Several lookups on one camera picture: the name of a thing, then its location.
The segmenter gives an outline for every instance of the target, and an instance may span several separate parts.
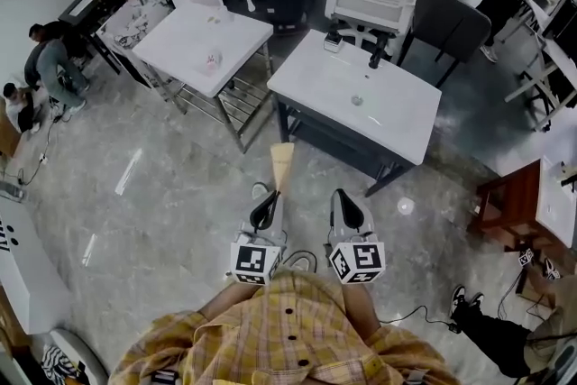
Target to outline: metal table frame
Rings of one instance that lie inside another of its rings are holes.
[[[275,93],[274,102],[281,141],[289,142],[291,135],[296,136],[376,179],[365,197],[372,196],[415,167],[384,146],[283,95]]]
[[[261,50],[261,52],[257,50],[251,55],[251,58],[254,55],[262,55],[264,58],[266,79],[268,81],[272,77],[272,62],[270,59],[268,42],[264,42],[259,50]],[[174,105],[184,115],[188,111],[187,106],[190,105],[205,115],[208,115],[218,123],[223,124],[224,127],[226,127],[226,130],[233,137],[236,146],[242,154],[247,152],[274,112],[273,107],[270,113],[261,121],[252,137],[246,142],[243,142],[243,135],[249,124],[270,99],[270,90],[258,88],[255,85],[236,77],[235,74],[213,97],[205,96],[196,91],[193,87],[184,83],[181,83],[176,92],[171,93],[168,90],[167,83],[162,80],[156,70],[150,65],[147,65],[147,67],[158,81],[158,85],[153,87],[161,94],[165,101],[172,101],[172,103],[174,103]],[[206,109],[199,106],[196,101],[198,101],[198,103],[202,102],[203,105],[212,107],[216,111],[217,115],[210,114]],[[230,107],[231,110],[227,111],[225,108],[226,106]],[[238,128],[234,127],[233,121],[237,122],[239,125]]]

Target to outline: striped cloth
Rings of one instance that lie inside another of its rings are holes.
[[[78,371],[58,346],[44,345],[41,367],[44,374],[55,385],[64,385],[65,379],[76,379]]]
[[[306,377],[401,385],[414,370],[427,371],[429,385],[459,383],[434,348],[404,329],[383,326],[365,343],[345,316],[339,285],[292,271],[211,322],[193,311],[157,319],[109,385],[139,385],[166,368],[183,385],[296,385]]]

